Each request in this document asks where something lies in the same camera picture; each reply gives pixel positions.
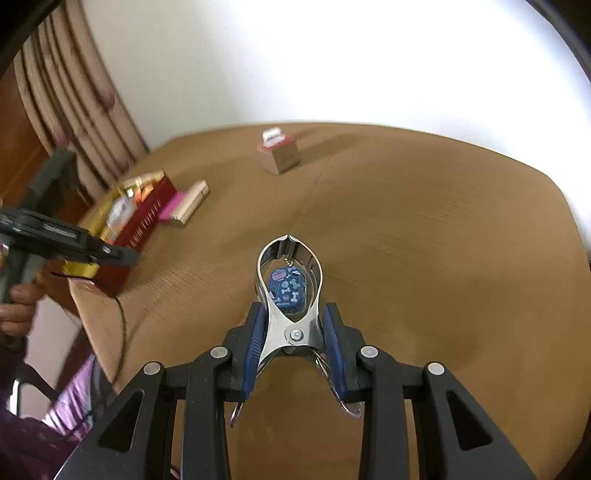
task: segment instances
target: curtain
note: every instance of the curtain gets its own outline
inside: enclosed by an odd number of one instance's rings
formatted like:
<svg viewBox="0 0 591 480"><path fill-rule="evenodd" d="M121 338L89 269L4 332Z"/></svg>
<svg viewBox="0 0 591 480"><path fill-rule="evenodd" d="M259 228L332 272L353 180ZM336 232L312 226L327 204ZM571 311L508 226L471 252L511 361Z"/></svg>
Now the curtain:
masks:
<svg viewBox="0 0 591 480"><path fill-rule="evenodd" d="M147 153L100 59L81 0L65 0L45 19L14 69L43 147L76 153L80 194L89 204Z"/></svg>

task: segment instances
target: round table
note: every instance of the round table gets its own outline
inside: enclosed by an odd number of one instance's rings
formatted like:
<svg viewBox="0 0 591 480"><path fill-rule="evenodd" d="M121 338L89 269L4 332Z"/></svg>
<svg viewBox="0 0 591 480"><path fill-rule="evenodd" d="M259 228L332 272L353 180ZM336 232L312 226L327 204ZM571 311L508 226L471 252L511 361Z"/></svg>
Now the round table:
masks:
<svg viewBox="0 0 591 480"><path fill-rule="evenodd" d="M178 189L205 179L211 193L185 228L157 226L121 294L130 341L119 387L148 361L190 362L220 344L255 300L261 248L291 233L322 264L321 304L335 301L400 362L444 363L538 478L553 478L591 402L591 277L556 185L460 141L341 124L285 125L303 160L276 177L257 157L263 129L177 138L130 172L163 168ZM112 375L117 306L71 289ZM278 359L228 429L233 477L357 478L361 432L311 363Z"/></svg>

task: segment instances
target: purple clothing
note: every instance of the purple clothing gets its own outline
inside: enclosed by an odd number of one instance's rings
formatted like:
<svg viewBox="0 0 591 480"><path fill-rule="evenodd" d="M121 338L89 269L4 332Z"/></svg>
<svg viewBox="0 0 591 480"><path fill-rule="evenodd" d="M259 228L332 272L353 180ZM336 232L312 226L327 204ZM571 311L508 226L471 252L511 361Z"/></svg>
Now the purple clothing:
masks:
<svg viewBox="0 0 591 480"><path fill-rule="evenodd" d="M51 480L90 429L85 424L72 438L64 437L89 410L94 357L85 362L41 421L19 418L5 408L25 351L13 353L0 345L0 453L34 480Z"/></svg>

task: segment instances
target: screw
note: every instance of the screw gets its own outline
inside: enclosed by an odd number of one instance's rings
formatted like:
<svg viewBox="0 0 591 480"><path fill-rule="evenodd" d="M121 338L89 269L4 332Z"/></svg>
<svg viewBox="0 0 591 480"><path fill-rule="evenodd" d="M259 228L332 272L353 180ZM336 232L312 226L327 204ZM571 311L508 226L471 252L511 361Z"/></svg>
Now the screw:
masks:
<svg viewBox="0 0 591 480"><path fill-rule="evenodd" d="M361 347L361 355L365 358L375 358L378 356L378 349L371 345L365 345Z"/></svg>
<svg viewBox="0 0 591 480"><path fill-rule="evenodd" d="M297 328L294 328L290 332L290 337L294 342L299 342L300 340L302 340L302 338L304 338L304 332L298 330Z"/></svg>
<svg viewBox="0 0 591 480"><path fill-rule="evenodd" d="M228 354L228 349L224 346L215 346L209 353L214 358L224 358Z"/></svg>
<svg viewBox="0 0 591 480"><path fill-rule="evenodd" d="M145 364L144 373L146 375L155 375L160 372L160 364L158 362L150 362Z"/></svg>
<svg viewBox="0 0 591 480"><path fill-rule="evenodd" d="M427 370L433 375L443 375L445 371L445 367L442 364L438 364L437 362L432 362L427 365Z"/></svg>

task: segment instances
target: person's hand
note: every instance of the person's hand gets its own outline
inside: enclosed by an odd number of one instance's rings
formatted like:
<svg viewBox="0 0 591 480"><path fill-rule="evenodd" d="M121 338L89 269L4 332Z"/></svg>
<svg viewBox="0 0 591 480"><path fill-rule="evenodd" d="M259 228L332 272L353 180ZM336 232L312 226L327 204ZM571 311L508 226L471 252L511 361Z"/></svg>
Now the person's hand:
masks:
<svg viewBox="0 0 591 480"><path fill-rule="evenodd" d="M37 302L45 295L40 281L31 285L15 285L10 296L15 303L0 305L0 329L11 337L26 337L33 327Z"/></svg>

